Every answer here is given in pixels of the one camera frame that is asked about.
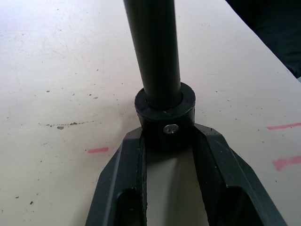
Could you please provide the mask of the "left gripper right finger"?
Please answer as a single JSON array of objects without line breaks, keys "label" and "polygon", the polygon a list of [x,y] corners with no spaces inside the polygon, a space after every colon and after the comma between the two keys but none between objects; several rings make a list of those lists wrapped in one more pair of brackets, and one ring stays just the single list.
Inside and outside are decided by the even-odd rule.
[{"label": "left gripper right finger", "polygon": [[195,124],[192,149],[209,225],[286,225],[253,169],[222,134]]}]

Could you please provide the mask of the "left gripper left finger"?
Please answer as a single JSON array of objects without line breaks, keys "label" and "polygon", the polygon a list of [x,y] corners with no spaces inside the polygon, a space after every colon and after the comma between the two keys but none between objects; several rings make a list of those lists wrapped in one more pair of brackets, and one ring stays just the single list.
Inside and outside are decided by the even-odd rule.
[{"label": "left gripper left finger", "polygon": [[142,129],[126,134],[102,170],[87,226],[145,226],[147,224],[146,150]]}]

